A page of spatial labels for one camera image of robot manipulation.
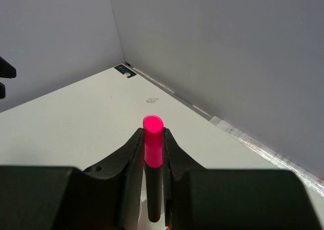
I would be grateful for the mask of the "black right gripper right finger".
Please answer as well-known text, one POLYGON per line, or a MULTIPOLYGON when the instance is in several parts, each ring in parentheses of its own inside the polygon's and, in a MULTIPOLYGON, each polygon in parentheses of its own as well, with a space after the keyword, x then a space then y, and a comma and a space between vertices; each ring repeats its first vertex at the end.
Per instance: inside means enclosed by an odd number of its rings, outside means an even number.
POLYGON ((300 179, 282 169, 207 169, 163 135, 169 229, 320 229, 300 179))

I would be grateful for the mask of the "black highlighter pink cap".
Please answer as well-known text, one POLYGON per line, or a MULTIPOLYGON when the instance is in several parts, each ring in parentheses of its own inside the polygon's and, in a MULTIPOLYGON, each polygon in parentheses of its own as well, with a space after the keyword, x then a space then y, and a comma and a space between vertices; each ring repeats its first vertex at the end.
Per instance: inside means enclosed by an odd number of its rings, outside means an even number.
POLYGON ((151 222, 158 222, 163 189, 164 123, 158 116, 148 115, 143 119, 143 129, 148 219, 151 222))

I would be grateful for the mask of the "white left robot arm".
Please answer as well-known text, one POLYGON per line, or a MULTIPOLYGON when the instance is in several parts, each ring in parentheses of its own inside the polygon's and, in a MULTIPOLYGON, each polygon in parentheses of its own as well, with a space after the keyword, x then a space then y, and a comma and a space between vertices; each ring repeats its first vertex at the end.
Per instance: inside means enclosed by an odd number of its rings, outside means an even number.
MULTIPOLYGON (((13 79, 17 76, 17 70, 4 58, 0 57, 0 78, 13 79)), ((6 97, 6 87, 3 83, 0 83, 0 99, 6 97)))

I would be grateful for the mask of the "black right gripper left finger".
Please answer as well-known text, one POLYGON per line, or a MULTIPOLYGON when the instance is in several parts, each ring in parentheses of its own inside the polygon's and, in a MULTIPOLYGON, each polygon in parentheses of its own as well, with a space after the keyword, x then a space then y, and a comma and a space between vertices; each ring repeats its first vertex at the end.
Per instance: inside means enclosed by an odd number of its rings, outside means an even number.
POLYGON ((144 131, 80 170, 1 167, 1 229, 136 229, 144 165, 144 131))

